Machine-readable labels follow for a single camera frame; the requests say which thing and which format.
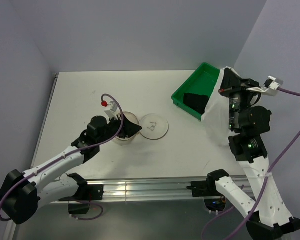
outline green plastic tray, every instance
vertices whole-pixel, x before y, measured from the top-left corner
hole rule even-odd
[[[207,95],[214,91],[220,70],[204,62],[172,95],[173,104],[201,121],[201,114],[184,105],[184,94]]]

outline round lid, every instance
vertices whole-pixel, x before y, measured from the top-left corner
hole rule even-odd
[[[169,130],[168,121],[153,113],[144,116],[139,125],[142,127],[140,134],[150,140],[162,139]]]
[[[134,115],[133,113],[131,112],[128,112],[128,111],[124,111],[123,112],[124,116],[133,124],[139,124],[139,120],[138,118],[136,117],[136,115]],[[120,141],[129,141],[130,139],[133,139],[136,135],[130,137],[130,138],[119,138],[119,137],[115,137],[116,139],[120,140]]]

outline cable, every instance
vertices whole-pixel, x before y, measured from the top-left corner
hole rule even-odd
[[[100,204],[98,204],[96,202],[93,202],[93,201],[81,201],[81,200],[71,200],[71,201],[78,202],[78,203],[81,203],[81,204],[95,205],[95,206],[97,206],[97,207],[99,207],[101,209],[101,212],[97,216],[94,216],[94,217],[91,217],[91,218],[81,218],[81,217],[78,217],[78,216],[71,215],[71,217],[74,218],[74,219],[76,219],[76,220],[91,221],[91,220],[95,220],[97,218],[100,218],[101,215],[104,213],[104,208]]]
[[[0,221],[2,221],[2,222],[8,222],[8,221],[11,220],[11,218],[3,218],[3,217],[1,216],[1,209],[2,209],[2,207],[3,207],[3,205],[4,205],[4,202],[7,200],[8,196],[9,196],[9,195],[10,195],[10,194],[11,194],[18,186],[20,186],[21,184],[23,184],[25,181],[29,180],[30,178],[35,177],[36,175],[38,175],[39,173],[43,172],[44,170],[50,168],[50,167],[53,166],[54,164],[60,162],[61,160],[66,159],[66,158],[69,157],[70,155],[75,154],[75,153],[77,153],[77,152],[81,152],[81,151],[87,150],[87,149],[92,149],[92,148],[98,147],[98,146],[103,145],[103,144],[106,144],[106,143],[110,142],[112,139],[114,139],[116,136],[118,136],[118,134],[121,132],[121,130],[122,130],[123,126],[124,126],[124,117],[123,117],[124,111],[122,110],[120,104],[117,102],[117,100],[116,100],[113,96],[111,96],[111,95],[105,93],[105,94],[103,94],[103,95],[101,96],[101,101],[104,101],[104,97],[109,97],[109,98],[111,98],[111,99],[115,102],[115,104],[117,104],[117,106],[118,106],[118,108],[119,108],[119,110],[120,110],[120,113],[121,113],[121,124],[120,124],[120,127],[119,127],[118,131],[115,133],[115,135],[113,135],[111,138],[109,138],[108,140],[105,140],[105,141],[103,141],[103,142],[96,143],[96,144],[91,145],[91,146],[81,147],[81,148],[75,149],[75,150],[73,150],[73,151],[70,151],[70,152],[68,152],[66,155],[60,156],[60,157],[58,157],[56,160],[54,160],[54,161],[50,162],[49,164],[47,164],[46,166],[44,166],[44,167],[38,169],[37,172],[34,172],[34,173],[30,174],[29,176],[25,177],[24,179],[22,179],[21,181],[17,182],[13,187],[11,187],[11,188],[9,189],[9,191],[3,196],[3,198],[2,198],[1,201],[0,201]]]
[[[294,96],[298,96],[300,97],[300,93],[297,93],[297,92],[294,92],[294,91],[289,91],[289,90],[285,90],[281,87],[279,87],[277,89],[278,91],[280,92],[283,92],[283,93],[286,93],[286,94],[291,94],[291,95],[294,95]],[[296,140],[300,137],[300,131],[295,135],[295,137],[292,139],[292,141],[288,144],[288,146],[286,146],[286,148],[282,151],[282,153],[276,158],[276,160],[271,164],[271,166],[269,167],[267,173],[271,173],[271,171],[274,169],[274,167],[277,165],[277,163],[281,160],[281,158],[286,154],[286,152],[291,148],[291,146],[296,142]],[[264,195],[265,193],[265,190],[266,190],[266,186],[267,186],[267,183],[268,183],[268,176],[265,176],[264,178],[264,182],[263,182],[263,185],[262,185],[262,188],[261,188],[261,191],[260,191],[260,194],[253,206],[253,208],[251,209],[250,213],[248,214],[248,216],[245,217],[245,219],[239,224],[239,226],[229,235],[227,236],[224,240],[229,240],[231,239],[234,235],[236,235],[239,230],[247,223],[247,221],[252,217],[252,215],[255,213],[255,210],[257,209],[260,201],[261,201],[261,198],[262,196]]]
[[[235,206],[232,206],[230,207],[228,210],[226,211],[222,211],[220,214],[218,214],[216,217],[214,217],[213,219],[211,219],[205,226],[204,228],[202,229],[202,232],[201,232],[201,239],[204,240],[204,233],[205,231],[207,230],[208,226],[210,224],[212,224],[215,220],[217,220],[218,218],[221,218],[222,216],[230,213],[233,209],[235,209]]]

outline black object in green bin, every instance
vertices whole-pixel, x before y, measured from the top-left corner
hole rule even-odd
[[[201,115],[205,113],[208,101],[209,97],[207,95],[198,95],[194,93],[185,93],[183,95],[183,103]]]
[[[202,114],[184,104],[184,95],[198,94],[209,98],[214,91],[220,70],[204,62],[172,95],[173,104],[201,121]]]

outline round container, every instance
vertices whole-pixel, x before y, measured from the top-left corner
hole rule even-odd
[[[150,140],[162,139],[169,130],[168,121],[153,113],[141,118],[139,125],[142,127],[140,134]]]
[[[128,111],[124,111],[123,112],[124,116],[133,124],[139,124],[139,120],[138,118],[131,112]],[[119,137],[115,137],[112,141],[118,145],[128,145],[132,142],[132,140],[136,137],[136,135],[130,137],[130,138],[119,138]]]

